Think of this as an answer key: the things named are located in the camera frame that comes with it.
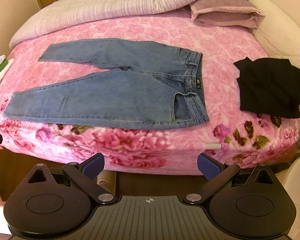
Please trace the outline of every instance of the blue jeans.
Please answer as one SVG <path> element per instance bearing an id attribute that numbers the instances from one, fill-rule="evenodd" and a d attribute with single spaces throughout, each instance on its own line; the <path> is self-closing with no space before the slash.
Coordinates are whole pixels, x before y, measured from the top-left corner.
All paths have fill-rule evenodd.
<path id="1" fill-rule="evenodd" d="M 4 116 L 124 129 L 198 125 L 209 120 L 201 58 L 202 53 L 153 41 L 91 39 L 52 44 L 39 61 L 92 61 L 111 70 L 16 92 Z"/>

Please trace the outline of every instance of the ribbed black surface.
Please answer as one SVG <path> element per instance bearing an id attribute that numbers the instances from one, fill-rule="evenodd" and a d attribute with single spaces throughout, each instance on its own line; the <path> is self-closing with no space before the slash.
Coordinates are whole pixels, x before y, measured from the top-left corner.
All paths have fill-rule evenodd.
<path id="1" fill-rule="evenodd" d="M 216 228 L 200 207 L 183 205 L 176 196 L 147 199 L 124 196 L 115 205 L 99 207 L 83 227 L 59 239 L 238 240 Z"/>

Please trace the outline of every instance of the black shirt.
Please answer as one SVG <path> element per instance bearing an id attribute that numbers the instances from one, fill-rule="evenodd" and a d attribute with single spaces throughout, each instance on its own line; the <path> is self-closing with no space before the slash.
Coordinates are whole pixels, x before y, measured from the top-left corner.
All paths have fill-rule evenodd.
<path id="1" fill-rule="evenodd" d="M 284 118 L 299 118 L 300 69 L 288 59 L 248 57 L 234 65 L 240 70 L 240 110 Z"/>

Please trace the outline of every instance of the white comforter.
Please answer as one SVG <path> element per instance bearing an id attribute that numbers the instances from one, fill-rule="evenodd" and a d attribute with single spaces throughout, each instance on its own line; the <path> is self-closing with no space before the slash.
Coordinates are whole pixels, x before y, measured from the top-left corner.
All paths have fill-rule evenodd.
<path id="1" fill-rule="evenodd" d="M 195 0 L 60 0 L 33 15 L 12 37 L 9 46 L 80 23 L 132 15 L 167 12 Z"/>

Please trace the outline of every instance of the mattress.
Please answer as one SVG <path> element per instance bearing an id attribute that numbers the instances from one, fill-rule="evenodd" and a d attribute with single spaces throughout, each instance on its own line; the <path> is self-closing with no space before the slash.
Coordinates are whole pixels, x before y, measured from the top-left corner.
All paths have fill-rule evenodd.
<path id="1" fill-rule="evenodd" d="M 15 91 L 104 71 L 90 63 L 38 62 L 52 43 L 92 38 L 151 40 L 202 52 L 202 82 L 210 121 L 175 130 L 124 130 L 2 117 Z M 201 152 L 242 168 L 289 161 L 296 150 L 297 120 L 271 120 L 268 115 L 258 118 L 240 111 L 239 70 L 233 63 L 245 57 L 267 57 L 248 29 L 196 26 L 185 8 L 84 23 L 23 41 L 10 54 L 14 63 L 0 85 L 2 146 L 60 163 L 80 163 L 101 152 L 106 170 L 148 174 L 199 175 L 196 160 Z M 208 149 L 211 144 L 220 149 Z"/>

